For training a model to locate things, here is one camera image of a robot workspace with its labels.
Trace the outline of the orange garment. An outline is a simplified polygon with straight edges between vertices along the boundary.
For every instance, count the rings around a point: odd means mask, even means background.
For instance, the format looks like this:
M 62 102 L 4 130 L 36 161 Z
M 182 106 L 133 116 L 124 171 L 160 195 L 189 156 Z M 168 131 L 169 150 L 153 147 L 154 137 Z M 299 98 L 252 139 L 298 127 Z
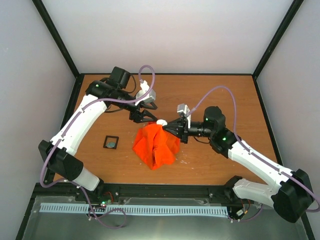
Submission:
M 175 162 L 180 139 L 163 130 L 162 125 L 150 122 L 137 131 L 132 150 L 151 170 L 156 170 Z

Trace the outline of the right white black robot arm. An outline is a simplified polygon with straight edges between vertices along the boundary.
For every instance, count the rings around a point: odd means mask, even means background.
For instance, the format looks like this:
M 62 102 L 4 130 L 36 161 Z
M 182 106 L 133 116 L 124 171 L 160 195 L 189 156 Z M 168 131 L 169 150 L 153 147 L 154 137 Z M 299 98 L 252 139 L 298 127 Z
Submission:
M 179 105 L 177 112 L 180 117 L 165 123 L 162 127 L 165 131 L 185 144 L 190 137 L 207 138 L 217 154 L 244 166 L 264 181 L 252 182 L 235 175 L 224 185 L 223 194 L 229 202 L 242 199 L 258 202 L 295 223 L 315 200 L 306 172 L 293 171 L 254 150 L 226 127 L 226 117 L 219 107 L 207 107 L 202 122 L 191 120 L 185 104 Z

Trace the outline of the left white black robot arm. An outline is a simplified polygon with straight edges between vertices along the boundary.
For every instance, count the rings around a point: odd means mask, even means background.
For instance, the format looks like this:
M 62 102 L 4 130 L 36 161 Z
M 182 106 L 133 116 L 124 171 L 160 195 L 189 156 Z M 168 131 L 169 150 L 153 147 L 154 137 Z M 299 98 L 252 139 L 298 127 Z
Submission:
M 104 181 L 86 169 L 75 154 L 89 129 L 111 105 L 129 111 L 129 118 L 135 123 L 144 122 L 145 116 L 156 119 L 149 111 L 140 110 L 144 104 L 156 99 L 156 74 L 151 74 L 151 83 L 139 80 L 140 90 L 134 96 L 124 90 L 131 74 L 119 67 L 115 67 L 109 77 L 89 84 L 80 105 L 62 129 L 50 141 L 42 140 L 38 145 L 44 161 L 40 173 L 40 185 L 43 188 L 50 188 L 56 184 L 56 181 L 49 184 L 44 182 L 45 171 L 50 170 L 61 176 L 57 182 L 70 182 L 78 188 L 86 189 L 86 195 L 92 201 L 103 198 Z

